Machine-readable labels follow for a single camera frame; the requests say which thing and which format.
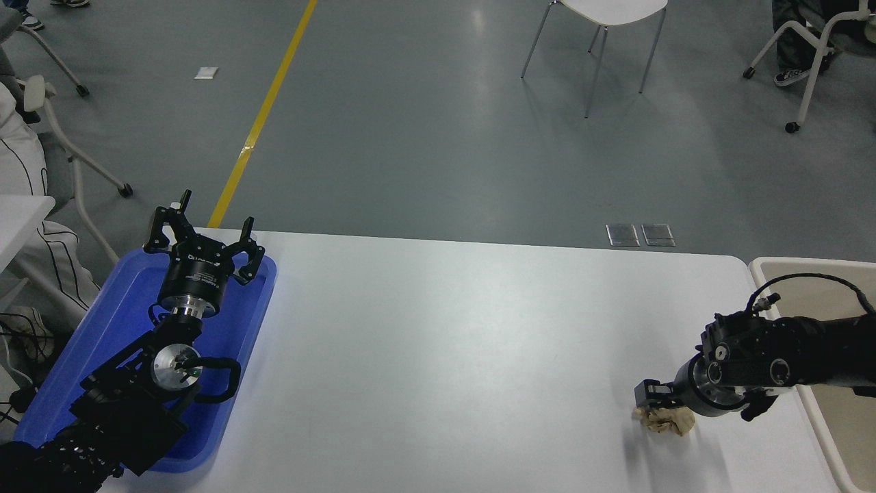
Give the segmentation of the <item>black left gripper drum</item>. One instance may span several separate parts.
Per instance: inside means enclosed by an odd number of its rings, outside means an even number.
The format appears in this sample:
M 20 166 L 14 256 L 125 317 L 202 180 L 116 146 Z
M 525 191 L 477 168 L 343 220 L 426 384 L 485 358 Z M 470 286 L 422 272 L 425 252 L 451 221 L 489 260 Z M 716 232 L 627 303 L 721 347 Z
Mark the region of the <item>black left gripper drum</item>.
M 159 302 L 193 296 L 207 303 L 221 303 L 234 271 L 236 244 L 213 238 L 178 238 L 169 253 L 170 265 L 159 290 Z

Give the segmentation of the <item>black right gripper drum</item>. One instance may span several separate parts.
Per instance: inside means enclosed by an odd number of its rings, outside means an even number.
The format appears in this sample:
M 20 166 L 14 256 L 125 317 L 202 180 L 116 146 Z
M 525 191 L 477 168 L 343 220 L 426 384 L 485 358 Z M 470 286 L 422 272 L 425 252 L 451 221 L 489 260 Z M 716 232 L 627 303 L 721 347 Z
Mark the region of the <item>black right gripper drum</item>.
M 701 355 L 692 356 L 687 362 L 682 364 L 675 376 L 675 393 L 676 400 L 680 405 L 688 407 L 692 412 L 705 413 L 707 409 L 704 407 L 704 400 L 699 395 L 697 383 L 695 383 L 695 368 L 697 363 L 701 361 Z

